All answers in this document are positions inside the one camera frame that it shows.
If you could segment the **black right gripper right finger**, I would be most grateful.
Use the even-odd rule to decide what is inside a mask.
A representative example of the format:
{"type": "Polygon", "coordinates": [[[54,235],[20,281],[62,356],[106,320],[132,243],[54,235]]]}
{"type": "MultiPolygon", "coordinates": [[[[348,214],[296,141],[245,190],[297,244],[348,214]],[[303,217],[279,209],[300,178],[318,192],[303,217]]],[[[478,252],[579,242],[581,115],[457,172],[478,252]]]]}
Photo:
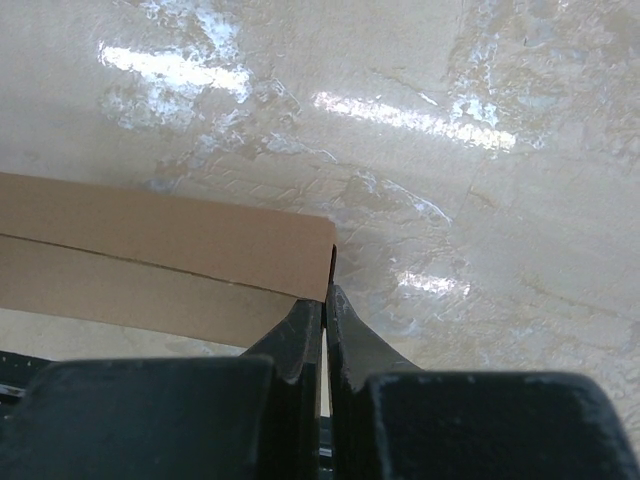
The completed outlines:
{"type": "Polygon", "coordinates": [[[603,390],[557,371],[433,371],[326,300],[338,479],[635,479],[639,463],[603,390]]]}

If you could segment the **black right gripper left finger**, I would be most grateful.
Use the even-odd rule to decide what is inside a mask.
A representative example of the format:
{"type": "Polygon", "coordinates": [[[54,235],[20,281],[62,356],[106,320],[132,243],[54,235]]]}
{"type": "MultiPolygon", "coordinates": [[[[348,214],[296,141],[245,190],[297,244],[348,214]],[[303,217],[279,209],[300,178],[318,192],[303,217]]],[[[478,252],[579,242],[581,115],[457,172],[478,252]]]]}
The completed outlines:
{"type": "Polygon", "coordinates": [[[5,423],[5,479],[314,479],[323,306],[235,357],[56,362],[5,423]]]}

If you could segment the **brown cardboard paper box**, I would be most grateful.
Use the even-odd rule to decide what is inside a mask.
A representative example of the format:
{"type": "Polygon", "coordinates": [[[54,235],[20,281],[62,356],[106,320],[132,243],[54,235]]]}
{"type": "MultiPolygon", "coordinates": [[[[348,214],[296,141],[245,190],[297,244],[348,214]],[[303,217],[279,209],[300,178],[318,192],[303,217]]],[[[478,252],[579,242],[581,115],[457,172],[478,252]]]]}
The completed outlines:
{"type": "Polygon", "coordinates": [[[323,301],[328,219],[17,174],[1,177],[1,305],[247,347],[323,301]]]}

